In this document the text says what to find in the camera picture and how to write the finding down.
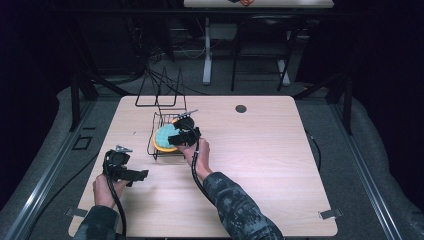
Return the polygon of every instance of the chair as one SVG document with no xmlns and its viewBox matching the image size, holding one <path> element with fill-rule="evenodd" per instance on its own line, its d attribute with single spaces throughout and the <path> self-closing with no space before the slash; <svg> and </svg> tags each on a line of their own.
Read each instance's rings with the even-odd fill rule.
<svg viewBox="0 0 424 240">
<path fill-rule="evenodd" d="M 278 85 L 278 91 L 280 91 L 292 49 L 302 27 L 302 19 L 287 15 L 255 15 L 240 21 L 234 39 L 231 91 L 234 91 L 236 73 L 258 73 L 252 70 L 237 71 L 237 62 L 242 58 L 275 60 L 278 70 L 263 73 L 280 74 Z M 278 66 L 278 61 L 284 61 L 283 69 Z"/>
</svg>

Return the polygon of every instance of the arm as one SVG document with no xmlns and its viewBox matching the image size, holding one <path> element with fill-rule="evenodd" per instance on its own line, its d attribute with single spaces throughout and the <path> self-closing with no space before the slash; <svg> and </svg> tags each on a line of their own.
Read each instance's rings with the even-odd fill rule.
<svg viewBox="0 0 424 240">
<path fill-rule="evenodd" d="M 195 145 L 178 146 L 189 166 L 192 164 Z M 278 227 L 265 215 L 253 199 L 235 182 L 209 168 L 209 143 L 199 140 L 197 176 L 216 206 L 225 230 L 233 239 L 283 239 Z"/>
<path fill-rule="evenodd" d="M 113 183 L 116 194 L 121 197 L 128 181 Z M 116 239 L 116 226 L 118 213 L 113 210 L 115 200 L 112 197 L 106 176 L 96 177 L 93 182 L 95 206 L 90 209 L 87 216 L 78 227 L 73 239 Z"/>
</svg>

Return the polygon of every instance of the white desk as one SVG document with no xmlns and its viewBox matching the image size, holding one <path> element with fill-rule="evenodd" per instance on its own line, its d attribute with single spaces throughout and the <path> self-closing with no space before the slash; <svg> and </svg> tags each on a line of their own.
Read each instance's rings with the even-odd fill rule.
<svg viewBox="0 0 424 240">
<path fill-rule="evenodd" d="M 255 0 L 248 7 L 243 6 L 240 2 L 230 2 L 228 0 L 185 0 L 184 6 L 188 8 L 236 8 L 243 9 L 252 8 L 332 8 L 334 3 L 332 0 Z M 205 66 L 203 70 L 203 84 L 209 85 L 211 82 L 212 72 L 212 52 L 210 50 L 210 24 L 209 18 L 205 21 Z M 278 67 L 284 69 L 284 63 L 279 61 Z M 284 76 L 283 84 L 290 84 L 288 75 Z"/>
<path fill-rule="evenodd" d="M 149 170 L 125 189 L 122 205 L 128 237 L 228 237 L 216 208 L 203 196 L 182 156 L 147 153 L 155 107 L 122 98 L 78 208 L 94 204 L 92 182 L 105 153 L 117 144 L 133 149 L 128 168 Z M 286 96 L 187 96 L 188 110 L 211 146 L 211 168 L 239 183 L 286 237 L 333 236 L 334 219 L 296 105 Z M 237 105 L 247 111 L 238 113 Z M 82 221 L 74 217 L 73 236 Z"/>
</svg>

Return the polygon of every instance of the patterned sleeve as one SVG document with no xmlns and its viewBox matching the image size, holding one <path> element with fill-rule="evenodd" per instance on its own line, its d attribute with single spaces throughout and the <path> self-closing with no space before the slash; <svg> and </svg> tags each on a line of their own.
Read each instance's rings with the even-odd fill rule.
<svg viewBox="0 0 424 240">
<path fill-rule="evenodd" d="M 232 239 L 284 239 L 278 227 L 261 213 L 253 199 L 223 173 L 210 174 L 203 186 Z"/>
<path fill-rule="evenodd" d="M 74 240 L 116 239 L 118 213 L 105 206 L 94 206 L 82 221 Z"/>
</svg>

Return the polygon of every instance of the hand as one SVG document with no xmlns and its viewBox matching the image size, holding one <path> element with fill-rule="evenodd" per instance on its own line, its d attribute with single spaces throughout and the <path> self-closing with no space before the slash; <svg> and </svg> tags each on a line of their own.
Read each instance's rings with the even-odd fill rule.
<svg viewBox="0 0 424 240">
<path fill-rule="evenodd" d="M 184 157 L 191 167 L 193 162 L 194 151 L 196 150 L 196 144 L 193 144 L 191 147 L 186 146 L 176 146 L 177 149 L 184 154 Z M 213 171 L 209 168 L 209 143 L 204 138 L 199 139 L 199 154 L 197 155 L 196 162 L 196 173 L 197 177 L 200 180 L 204 180 L 209 174 Z"/>
<path fill-rule="evenodd" d="M 122 192 L 124 191 L 125 185 L 129 181 L 121 180 L 119 182 L 114 182 L 113 187 L 115 188 L 116 194 L 120 198 Z M 96 180 L 93 182 L 93 191 L 94 191 L 94 203 L 96 205 L 102 205 L 109 208 L 115 206 L 115 200 L 112 197 L 109 186 L 107 184 L 107 178 L 105 175 L 100 174 L 96 177 Z"/>
<path fill-rule="evenodd" d="M 255 0 L 240 0 L 240 3 L 247 7 L 250 4 L 252 4 L 254 1 Z"/>
</svg>

